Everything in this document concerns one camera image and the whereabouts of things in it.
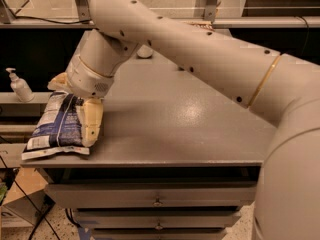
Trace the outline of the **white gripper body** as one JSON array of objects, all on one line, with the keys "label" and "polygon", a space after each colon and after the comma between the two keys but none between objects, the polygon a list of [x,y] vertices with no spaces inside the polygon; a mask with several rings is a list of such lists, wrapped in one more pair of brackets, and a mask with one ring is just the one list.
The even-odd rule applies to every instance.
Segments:
[{"label": "white gripper body", "polygon": [[103,98],[114,82],[87,67],[79,55],[72,57],[66,74],[70,92],[82,98]]}]

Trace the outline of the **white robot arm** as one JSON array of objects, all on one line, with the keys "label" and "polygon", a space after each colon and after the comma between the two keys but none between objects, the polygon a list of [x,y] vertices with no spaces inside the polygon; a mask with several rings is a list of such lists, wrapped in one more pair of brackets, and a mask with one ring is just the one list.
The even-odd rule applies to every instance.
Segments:
[{"label": "white robot arm", "polygon": [[316,64],[162,17],[139,0],[90,0],[96,26],[48,84],[84,99],[84,143],[101,100],[132,52],[146,45],[276,126],[260,170],[252,240],[320,240],[320,71]]}]

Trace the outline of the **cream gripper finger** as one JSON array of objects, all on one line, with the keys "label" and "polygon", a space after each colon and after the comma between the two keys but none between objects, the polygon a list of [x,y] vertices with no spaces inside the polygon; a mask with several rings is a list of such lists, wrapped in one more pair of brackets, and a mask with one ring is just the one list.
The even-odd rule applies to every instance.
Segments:
[{"label": "cream gripper finger", "polygon": [[67,74],[65,72],[53,77],[48,83],[48,89],[52,91],[66,91],[71,93],[71,87],[67,81]]},{"label": "cream gripper finger", "polygon": [[103,118],[101,99],[87,99],[81,106],[82,144],[91,147],[98,139]]}]

